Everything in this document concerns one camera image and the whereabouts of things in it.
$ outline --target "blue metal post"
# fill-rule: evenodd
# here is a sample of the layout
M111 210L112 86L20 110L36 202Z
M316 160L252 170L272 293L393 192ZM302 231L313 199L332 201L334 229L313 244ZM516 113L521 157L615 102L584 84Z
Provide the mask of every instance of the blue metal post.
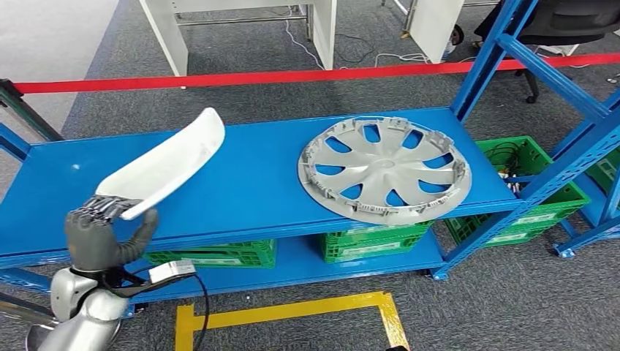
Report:
M551 150L551 158L555 160L560 157L573 145L573 143L575 143L575 141L579 140L580 137L586 134L592 125L592 122L587 120L579 123L577 127L570 131L570 133L561 142L559 142L553 150Z
M603 105L608 109L613 110L620 105L620 88L616 89L604 102ZM560 157L570 146L572 146L576 140L584 136L592 127L592 122L582 121L574 128L563 141L559 142L551 152L551 157L557 159Z
M38 293L50 293L50 280L46 276L20 268L0 269L0 283L15 285Z
M605 206L603 206L599 224L605 223L616 216L618 201L620 201L620 172L616 172L609 190L610 192L607 195Z
M480 49L474 66L469 71L450 106L459 121L465 121L491 80L499 62L506 55L505 51L497 45L495 38L502 33L517 35L537 2L538 0L504 1L502 10L491 28L485 44Z
M538 59L527 46L508 34L500 34L497 42L515 59L518 59L530 72L547 83L556 93L583 113L586 118L597 123L609 114L609 108L598 102L592 95L575 85L556 69L549 69L549 64Z
M547 65L544 71L547 70L555 69ZM445 279L451 268L465 260L489 239L506 229L532 210L533 207L546 200L596 161L603 158L609 150L620 145L620 123L618 120L620 120L620 108L615 109L608 118L604 118L600 123L595 124L586 135L575 142L570 152L564 153L554 163L547 166L538 177L534 178L520 193L521 198L525 200L522 205L512 212L493 215L445 257L446 265L431 269L433 277ZM577 245L581 245L582 241L583 239L577 242Z
M590 229L588 232L576 236L564 244L555 244L558 256L562 258L570 258L575 256L575 250L582 246L594 243L595 241L604 239L609 235L613 235L620 231L620 217L611 219L598 227Z
M23 162L28 156L28 151L30 151L30 144L3 123L0 123L0 148Z

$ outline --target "white table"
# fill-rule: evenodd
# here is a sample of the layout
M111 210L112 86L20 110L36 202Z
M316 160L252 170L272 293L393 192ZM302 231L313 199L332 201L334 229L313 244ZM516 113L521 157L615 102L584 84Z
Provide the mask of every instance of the white table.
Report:
M187 46L176 14L182 12L206 12L239 10L258 7L308 6L312 42L325 69L333 68L333 46L336 36L337 0L140 0L148 22L166 55L174 75L187 75Z
M429 61L442 60L448 40L463 7L493 6L495 1L465 0L412 0L407 9L399 0L393 0L407 16L404 32L415 41Z

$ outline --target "white cable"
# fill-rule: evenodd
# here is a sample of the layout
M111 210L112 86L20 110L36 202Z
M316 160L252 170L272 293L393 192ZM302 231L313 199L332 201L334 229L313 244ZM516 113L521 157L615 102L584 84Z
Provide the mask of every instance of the white cable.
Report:
M476 58L476 56L471 56L471 57L468 57L468 58L463 58L463 59L462 59L462 60L460 60L458 63L465 62L465 61L467 61L467 60L471 60L471 59L475 59L475 58Z
M289 16L292 15L292 8L291 6L289 6ZM289 30L289 20L285 20L285 22L287 23L287 34L289 34L289 37L291 38L291 41L293 42L293 44L299 45L303 48L303 50L310 56L312 56L312 58L314 59L314 62L317 63L317 66L322 69L325 70L325 68L323 67L323 65L321 65L321 63L319 62L319 59L313 55L310 51L308 51L308 48L306 48L306 46L304 44L301 44L300 42L297 42L297 40L295 40L295 37L292 35L292 33Z
M381 56L391 56L396 57L401 61L421 61L425 64L428 63L428 58L423 53L408 53L406 55L396 55L395 53L380 53L379 55L374 57L374 66L379 66L379 57Z
M545 59L548 59L548 58L549 58L549 56L547 56L547 55L543 55L543 54L541 54L541 53L537 53L537 55L538 55L538 56L540 56L540 57L544 57ZM560 52L560 55L562 55L563 57L566 57L566 54L564 53L564 51ZM582 66L569 66L569 67L572 67L572 68L584 68L584 67L587 67L587 66L589 66L589 65L590 65L590 64L584 64L584 65L582 65Z

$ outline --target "blue metal shelf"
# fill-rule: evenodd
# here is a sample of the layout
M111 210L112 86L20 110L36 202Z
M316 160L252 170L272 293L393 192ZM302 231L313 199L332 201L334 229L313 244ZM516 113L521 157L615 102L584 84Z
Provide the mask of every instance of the blue metal shelf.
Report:
M472 169L473 184L467 199L446 217L509 211L522 203L498 177L449 108L363 115L405 117L454 139ZM226 139L215 157L157 206L161 222L149 249L181 249L369 226L323 208L305 193L297 176L297 160L308 141L349 117L227 126ZM33 145L0 205L0 268L68 260L63 234L66 213L88 199L105 176L171 134ZM119 238L125 238L137 223L117 221L115 226Z
M135 271L148 267L145 260L132 263L127 269ZM444 265L441 249L432 230L405 254L391 254L343 263L325 263L315 235L283 238L278 242L276 267L262 268L203 268L199 269L209 294L307 284L327 280L358 278L375 274L396 273ZM202 295L195 279L185 279L159 290L139 294L133 303L189 298Z
M575 184L590 197L590 203L582 207L580 213L590 227L596 227L605 208L607 196L585 173L575 178Z
M368 226L344 219L315 203L297 178L296 164L305 144L350 116L228 126L224 145L215 157L157 206L162 218L149 249L284 238L279 249L278 268L274 270L202 271L215 293L421 268L430 268L434 279L446 279L451 268L620 146L620 90L607 101L598 102L516 39L536 3L537 0L503 2L484 46L450 107L362 115L401 116L442 131L454 139L456 147L468 160L472 169L471 191L467 199L445 217L496 214L451 252L443 254L429 232L409 254L327 265L306 244L308 238L300 236ZM554 162L523 189L521 199L515 198L505 186L462 126L506 53L518 59L586 117L586 121L558 145ZM19 97L11 98L8 92L3 97L12 99L9 105L25 105ZM29 110L22 109L23 118L32 122L34 113L28 113ZM0 205L0 268L67 260L62 228L65 214L89 198L105 176L170 135L171 132L163 132L30 146L0 127L0 146L23 161ZM610 198L620 200L620 177L616 177L614 183L617 196ZM580 184L588 192L588 184L583 185ZM588 193L593 203L586 208L586 213L589 211L587 216L593 222L601 199L596 192ZM611 215L608 212L605 212L606 219ZM136 222L117 221L115 231L123 240L136 226ZM573 249L607 238L616 228L620 228L620 216L586 234L572 234L572 239L556 250L562 257L568 257ZM20 275L19 270L5 270L3 274L11 282L31 284L32 279L26 274ZM41 282L37 284L39 290L46 288ZM139 299L156 301L188 294L197 295L197 286L189 280Z

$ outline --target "gray glove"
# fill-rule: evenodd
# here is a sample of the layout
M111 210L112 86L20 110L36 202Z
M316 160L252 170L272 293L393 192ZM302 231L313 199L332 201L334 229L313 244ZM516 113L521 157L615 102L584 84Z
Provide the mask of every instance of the gray glove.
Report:
M101 271L137 260L151 242L158 223L157 210L147 210L132 238L119 243L108 220L93 216L84 208L69 212L64 233L73 267L79 271Z

